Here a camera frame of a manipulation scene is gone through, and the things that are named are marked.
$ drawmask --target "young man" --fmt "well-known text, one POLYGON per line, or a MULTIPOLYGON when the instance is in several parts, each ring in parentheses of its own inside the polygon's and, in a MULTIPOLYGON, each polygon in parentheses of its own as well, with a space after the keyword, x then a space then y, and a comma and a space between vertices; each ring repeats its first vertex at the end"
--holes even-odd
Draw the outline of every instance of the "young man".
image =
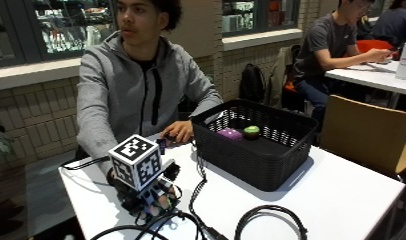
MULTIPOLYGON (((161 36, 179 22, 179 0, 117 0, 117 9, 119 31, 86 50, 79 68, 77 141, 93 158, 133 134, 168 132, 187 142, 191 122, 178 121, 176 111, 183 94, 198 102, 190 116, 222 103, 187 52, 161 36)), ((110 168, 101 164, 105 174, 110 168)))
POLYGON ((363 90, 324 77, 326 71, 363 62, 380 62, 391 54, 384 49, 371 49, 360 54, 356 47, 356 22, 374 1, 342 0, 338 10, 319 18, 306 33, 294 65, 294 85, 314 106, 312 118, 319 122, 319 130, 330 94, 340 93, 355 100, 364 100, 363 90))

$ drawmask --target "white table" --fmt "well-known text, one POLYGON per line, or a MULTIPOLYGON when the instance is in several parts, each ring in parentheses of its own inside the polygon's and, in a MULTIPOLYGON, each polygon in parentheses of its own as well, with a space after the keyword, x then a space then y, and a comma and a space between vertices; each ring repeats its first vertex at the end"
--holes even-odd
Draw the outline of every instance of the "white table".
MULTIPOLYGON (((174 158, 182 167, 175 184, 183 190, 178 209, 186 212, 194 187, 200 181, 195 156, 196 152, 187 144, 167 149, 162 159, 174 158)), ((263 204, 280 205, 298 215, 308 230, 308 239, 366 239, 393 207, 404 187, 396 180, 316 147, 311 148, 307 161, 274 192, 256 190, 211 164, 207 168, 207 183, 194 209, 206 224, 230 240, 242 215, 263 204)), ((59 174, 86 239, 114 226, 134 224, 134 218, 121 208, 115 189, 106 184, 94 165, 77 171, 59 169, 59 174)), ((242 239, 298 239, 292 219, 278 212, 271 215, 248 223, 242 239)), ((194 239, 192 222, 175 218, 172 222, 175 225, 166 225, 161 234, 168 239, 194 239)), ((126 230, 101 239, 134 239, 137 234, 126 230)))
POLYGON ((395 108, 399 94, 406 94, 406 80, 395 78, 397 65, 397 61, 391 61, 388 64, 355 65, 348 68, 330 70, 324 76, 391 91, 392 96, 388 107, 395 108))

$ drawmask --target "gray hoodie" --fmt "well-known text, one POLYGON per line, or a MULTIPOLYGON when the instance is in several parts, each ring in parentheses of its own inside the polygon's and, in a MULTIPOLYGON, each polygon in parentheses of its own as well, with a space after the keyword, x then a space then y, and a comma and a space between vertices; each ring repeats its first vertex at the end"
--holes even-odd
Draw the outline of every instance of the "gray hoodie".
MULTIPOLYGON (((198 103, 194 116, 222 103, 222 98, 188 53, 159 38, 154 66, 142 72, 126 55, 115 32, 85 51, 78 83, 77 141, 93 158, 133 134, 159 133, 178 119, 183 94, 198 103)), ((102 172, 110 162, 101 164, 102 172)))

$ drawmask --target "gray t-shirt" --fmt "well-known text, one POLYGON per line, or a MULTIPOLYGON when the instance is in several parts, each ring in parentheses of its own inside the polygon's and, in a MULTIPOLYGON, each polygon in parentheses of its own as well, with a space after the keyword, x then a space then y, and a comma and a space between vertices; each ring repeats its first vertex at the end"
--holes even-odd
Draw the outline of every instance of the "gray t-shirt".
POLYGON ((387 10, 377 18, 372 34, 375 37, 393 37, 393 45, 399 46, 406 42, 406 9, 387 10))
POLYGON ((332 14, 319 18, 306 33, 304 42, 295 59, 295 80, 323 77, 324 70, 319 64, 315 51, 328 49, 331 58, 344 56, 348 45, 356 44, 356 26, 338 25, 332 14))

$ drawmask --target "black backpack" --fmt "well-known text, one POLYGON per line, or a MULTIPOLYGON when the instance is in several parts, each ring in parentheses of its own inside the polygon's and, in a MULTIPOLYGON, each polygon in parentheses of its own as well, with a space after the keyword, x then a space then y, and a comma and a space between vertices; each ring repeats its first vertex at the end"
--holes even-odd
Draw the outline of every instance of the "black backpack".
POLYGON ((259 67, 248 63, 242 71, 239 98, 262 103, 264 99, 264 75, 259 67))

